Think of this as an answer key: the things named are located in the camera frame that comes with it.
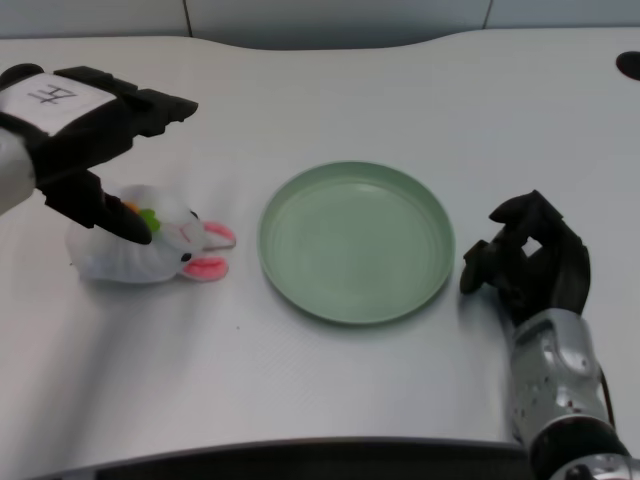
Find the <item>chinese character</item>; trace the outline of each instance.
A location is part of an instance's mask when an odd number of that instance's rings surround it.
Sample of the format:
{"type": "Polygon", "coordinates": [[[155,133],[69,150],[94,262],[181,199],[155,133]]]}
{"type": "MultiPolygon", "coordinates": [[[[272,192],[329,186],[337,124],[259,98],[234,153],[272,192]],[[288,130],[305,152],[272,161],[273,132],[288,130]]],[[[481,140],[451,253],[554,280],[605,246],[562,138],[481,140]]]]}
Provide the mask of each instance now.
{"type": "Polygon", "coordinates": [[[58,102],[56,102],[56,100],[59,100],[61,98],[77,97],[77,95],[70,90],[56,87],[55,85],[47,85],[47,87],[51,88],[52,90],[50,92],[38,90],[38,93],[46,96],[40,96],[35,93],[29,93],[28,95],[30,97],[37,98],[38,100],[40,100],[40,103],[53,103],[54,105],[58,105],[58,102]]]}

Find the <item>plate rim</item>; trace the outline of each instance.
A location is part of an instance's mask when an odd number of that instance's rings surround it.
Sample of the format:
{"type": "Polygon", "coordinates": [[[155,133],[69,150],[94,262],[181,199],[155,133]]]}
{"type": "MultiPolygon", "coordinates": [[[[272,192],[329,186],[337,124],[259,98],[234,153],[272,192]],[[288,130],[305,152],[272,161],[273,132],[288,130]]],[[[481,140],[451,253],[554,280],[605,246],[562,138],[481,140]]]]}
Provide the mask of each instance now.
{"type": "Polygon", "coordinates": [[[290,177],[288,180],[286,180],[284,183],[282,183],[275,190],[275,192],[269,197],[269,200],[267,201],[265,207],[262,209],[262,213],[260,214],[260,220],[258,221],[258,232],[257,232],[256,237],[257,237],[256,238],[256,243],[257,243],[256,247],[257,247],[257,250],[258,250],[258,259],[260,261],[260,267],[262,269],[262,272],[266,275],[267,279],[269,280],[269,283],[277,291],[277,293],[279,295],[281,295],[292,306],[294,306],[295,308],[297,308],[299,310],[302,310],[306,314],[312,315],[313,317],[321,319],[321,320],[324,320],[324,321],[337,323],[337,324],[341,324],[341,325],[353,325],[353,326],[377,325],[379,323],[385,323],[385,322],[391,322],[391,321],[394,321],[394,320],[400,320],[400,319],[405,318],[406,316],[411,315],[412,313],[420,310],[421,308],[425,307],[429,302],[431,302],[432,300],[434,300],[438,296],[440,291],[443,289],[443,287],[447,283],[447,279],[451,276],[451,272],[453,271],[453,266],[454,266],[454,263],[455,263],[455,255],[456,255],[455,231],[453,229],[453,225],[451,224],[451,219],[449,218],[449,214],[448,214],[447,210],[444,208],[442,202],[436,196],[436,194],[433,193],[420,180],[418,180],[415,177],[413,177],[412,175],[409,175],[408,173],[400,170],[399,168],[390,167],[388,165],[383,165],[381,163],[365,162],[365,161],[361,161],[361,160],[339,160],[339,161],[335,161],[335,162],[322,163],[320,165],[316,165],[314,167],[307,168],[307,169],[303,170],[302,172],[299,172],[296,175],[290,177]],[[306,175],[307,173],[309,173],[311,171],[314,171],[314,170],[318,170],[318,169],[321,169],[321,168],[326,168],[326,167],[330,167],[330,166],[334,166],[334,165],[341,165],[341,164],[368,165],[368,166],[374,166],[374,167],[381,167],[383,169],[393,170],[393,171],[395,171],[397,173],[400,173],[401,175],[404,175],[405,177],[407,177],[407,178],[413,180],[414,182],[418,183],[420,185],[420,187],[425,189],[433,197],[433,199],[436,201],[436,204],[440,207],[440,209],[444,213],[444,218],[446,220],[445,221],[446,228],[448,229],[448,231],[449,231],[449,233],[451,235],[451,249],[450,249],[451,250],[451,255],[449,255],[449,258],[447,259],[446,269],[444,270],[447,273],[445,275],[443,275],[442,279],[439,279],[439,281],[437,282],[437,287],[435,287],[433,289],[433,292],[431,292],[429,294],[429,296],[427,296],[426,299],[421,301],[418,305],[410,308],[406,312],[403,312],[401,314],[394,314],[392,316],[381,317],[379,319],[370,320],[370,321],[366,321],[366,322],[357,322],[357,321],[352,321],[352,320],[344,320],[344,319],[340,319],[340,318],[332,318],[332,317],[327,316],[327,315],[321,315],[321,314],[318,314],[316,312],[312,312],[307,308],[304,308],[302,305],[300,305],[299,303],[294,301],[289,295],[287,295],[284,292],[284,290],[274,281],[271,273],[269,272],[269,268],[267,268],[267,264],[266,264],[266,261],[264,259],[264,255],[263,255],[262,248],[261,248],[261,239],[262,239],[262,230],[263,230],[263,226],[264,226],[265,217],[266,217],[267,212],[269,210],[269,207],[273,203],[274,199],[277,197],[277,195],[287,185],[289,185],[290,183],[293,183],[299,177],[301,177],[303,175],[306,175]]]}

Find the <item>plush bunny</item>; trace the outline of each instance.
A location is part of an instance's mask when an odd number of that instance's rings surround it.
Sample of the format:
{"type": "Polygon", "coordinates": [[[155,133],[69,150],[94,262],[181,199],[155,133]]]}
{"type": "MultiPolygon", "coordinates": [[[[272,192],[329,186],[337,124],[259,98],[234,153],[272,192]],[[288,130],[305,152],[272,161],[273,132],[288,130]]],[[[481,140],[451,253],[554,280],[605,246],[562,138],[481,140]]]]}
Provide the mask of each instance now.
{"type": "Polygon", "coordinates": [[[149,245],[119,238],[99,227],[69,227],[67,250],[80,276],[126,283],[163,282],[176,274],[199,281],[223,278],[228,271],[222,257],[206,252],[235,246],[233,232],[214,222],[201,221],[169,191],[148,185],[111,188],[144,218],[152,232],[149,245]]]}

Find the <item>green leaf decoration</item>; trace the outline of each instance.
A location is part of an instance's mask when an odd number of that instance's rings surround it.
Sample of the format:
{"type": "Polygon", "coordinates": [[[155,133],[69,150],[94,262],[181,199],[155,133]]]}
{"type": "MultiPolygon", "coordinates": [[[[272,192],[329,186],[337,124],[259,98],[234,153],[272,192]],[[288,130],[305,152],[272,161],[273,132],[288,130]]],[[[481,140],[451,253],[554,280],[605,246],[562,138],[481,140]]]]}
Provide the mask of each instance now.
{"type": "Polygon", "coordinates": [[[138,215],[142,217],[142,219],[144,220],[144,223],[147,224],[147,227],[149,227],[149,230],[151,230],[152,233],[160,230],[161,223],[156,218],[155,211],[151,210],[150,208],[145,208],[143,210],[140,210],[138,212],[138,215]]]}

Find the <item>robotic hand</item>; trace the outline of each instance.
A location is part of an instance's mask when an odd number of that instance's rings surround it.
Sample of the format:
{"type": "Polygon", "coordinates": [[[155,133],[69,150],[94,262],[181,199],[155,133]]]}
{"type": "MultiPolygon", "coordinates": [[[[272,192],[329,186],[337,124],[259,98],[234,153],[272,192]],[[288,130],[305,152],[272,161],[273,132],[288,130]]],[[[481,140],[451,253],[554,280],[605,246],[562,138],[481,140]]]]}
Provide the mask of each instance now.
{"type": "Polygon", "coordinates": [[[197,108],[88,67],[54,74],[32,64],[10,68],[0,75],[0,214],[38,188],[46,205],[87,228],[150,243],[144,220],[104,193],[87,169],[129,150],[137,135],[164,133],[197,108]]]}
{"type": "Polygon", "coordinates": [[[497,288],[515,327],[511,417],[536,477],[640,478],[598,395],[601,382],[608,392],[581,317],[590,286],[587,248],[537,191],[508,200],[489,218],[504,227],[464,256],[460,290],[497,288]],[[527,257],[529,237],[541,248],[527,257]]]}

